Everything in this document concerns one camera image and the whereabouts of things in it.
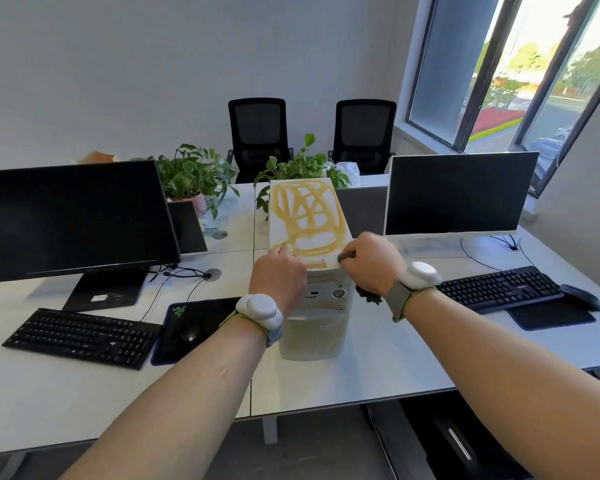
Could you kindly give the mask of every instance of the road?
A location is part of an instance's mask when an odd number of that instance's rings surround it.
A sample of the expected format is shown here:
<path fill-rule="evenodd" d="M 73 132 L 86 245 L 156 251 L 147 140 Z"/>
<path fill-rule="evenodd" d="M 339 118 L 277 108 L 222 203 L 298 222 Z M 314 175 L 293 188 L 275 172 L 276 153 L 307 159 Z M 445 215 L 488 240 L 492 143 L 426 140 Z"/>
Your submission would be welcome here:
<path fill-rule="evenodd" d="M 527 109 L 529 101 L 515 99 L 511 104 L 512 109 Z M 569 104 L 561 98 L 549 98 L 547 104 L 539 113 L 531 126 L 526 143 L 531 143 L 538 138 L 551 138 L 558 128 L 572 127 L 582 112 L 582 104 Z M 507 128 L 498 133 L 485 136 L 466 145 L 467 153 L 495 153 L 504 152 L 509 148 L 519 125 Z"/>

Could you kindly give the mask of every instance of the monitor stand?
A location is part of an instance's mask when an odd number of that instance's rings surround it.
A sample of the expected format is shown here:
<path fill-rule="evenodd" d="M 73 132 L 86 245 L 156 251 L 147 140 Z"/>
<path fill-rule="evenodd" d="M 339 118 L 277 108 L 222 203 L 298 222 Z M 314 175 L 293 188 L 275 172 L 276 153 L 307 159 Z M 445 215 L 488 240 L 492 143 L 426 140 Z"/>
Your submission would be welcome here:
<path fill-rule="evenodd" d="M 399 242 L 402 249 L 411 259 L 428 258 L 466 258 L 466 254 L 460 245 L 460 240 L 466 248 L 467 242 L 472 237 L 427 237 L 412 239 L 410 237 L 400 237 Z"/>
<path fill-rule="evenodd" d="M 84 273 L 63 306 L 65 312 L 88 312 L 136 304 L 147 272 L 143 268 Z"/>

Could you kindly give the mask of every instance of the hand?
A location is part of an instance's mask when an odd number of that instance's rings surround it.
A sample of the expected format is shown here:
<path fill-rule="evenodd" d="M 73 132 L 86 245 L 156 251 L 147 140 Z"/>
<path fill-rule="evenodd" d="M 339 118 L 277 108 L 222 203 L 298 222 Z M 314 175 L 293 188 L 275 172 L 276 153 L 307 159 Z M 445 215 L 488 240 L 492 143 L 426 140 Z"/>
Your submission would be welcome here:
<path fill-rule="evenodd" d="M 386 297 L 393 282 L 407 268 L 395 246 L 381 235 L 363 232 L 348 243 L 340 256 L 355 253 L 355 257 L 340 262 L 360 288 Z"/>
<path fill-rule="evenodd" d="M 268 294 L 286 317 L 304 297 L 306 264 L 304 258 L 291 254 L 284 246 L 272 249 L 253 265 L 249 294 Z"/>

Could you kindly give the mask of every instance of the glass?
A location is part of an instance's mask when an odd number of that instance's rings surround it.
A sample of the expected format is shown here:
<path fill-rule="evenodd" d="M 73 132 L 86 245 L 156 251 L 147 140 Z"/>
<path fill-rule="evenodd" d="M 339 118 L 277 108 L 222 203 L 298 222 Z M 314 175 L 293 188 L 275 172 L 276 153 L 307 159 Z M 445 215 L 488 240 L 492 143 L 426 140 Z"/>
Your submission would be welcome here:
<path fill-rule="evenodd" d="M 505 152 L 582 0 L 522 0 L 467 153 Z"/>
<path fill-rule="evenodd" d="M 534 182 L 543 179 L 599 85 L 600 4 L 523 141 L 526 149 L 540 152 Z"/>
<path fill-rule="evenodd" d="M 503 1 L 435 4 L 408 121 L 449 145 L 456 139 Z"/>

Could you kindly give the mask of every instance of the black mesh chair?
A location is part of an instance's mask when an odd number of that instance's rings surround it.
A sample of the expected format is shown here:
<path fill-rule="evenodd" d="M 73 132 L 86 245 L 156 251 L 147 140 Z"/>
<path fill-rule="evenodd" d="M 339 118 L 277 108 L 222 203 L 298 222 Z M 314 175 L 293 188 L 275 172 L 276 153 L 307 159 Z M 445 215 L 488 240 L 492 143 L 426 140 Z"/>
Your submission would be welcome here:
<path fill-rule="evenodd" d="M 287 106 L 284 99 L 247 98 L 229 101 L 233 149 L 227 160 L 235 158 L 240 172 L 237 184 L 253 182 L 265 169 L 269 157 L 280 162 L 293 159 L 287 143 Z"/>
<path fill-rule="evenodd" d="M 336 105 L 336 130 L 330 158 L 356 162 L 360 175 L 384 173 L 391 153 L 395 103 L 350 99 Z"/>

